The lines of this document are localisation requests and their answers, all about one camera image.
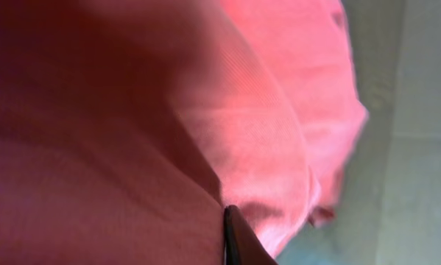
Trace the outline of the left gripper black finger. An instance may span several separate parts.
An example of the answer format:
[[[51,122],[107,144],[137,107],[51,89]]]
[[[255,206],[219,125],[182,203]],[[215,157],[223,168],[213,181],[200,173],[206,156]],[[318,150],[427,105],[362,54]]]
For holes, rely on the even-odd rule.
[[[224,210],[225,265],[277,265],[235,205]]]

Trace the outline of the red t-shirt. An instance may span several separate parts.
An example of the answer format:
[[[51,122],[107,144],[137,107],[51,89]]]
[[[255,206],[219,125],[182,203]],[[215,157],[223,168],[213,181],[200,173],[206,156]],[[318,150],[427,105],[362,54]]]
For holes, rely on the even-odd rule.
[[[366,119],[340,1],[0,1],[0,264],[275,260]]]

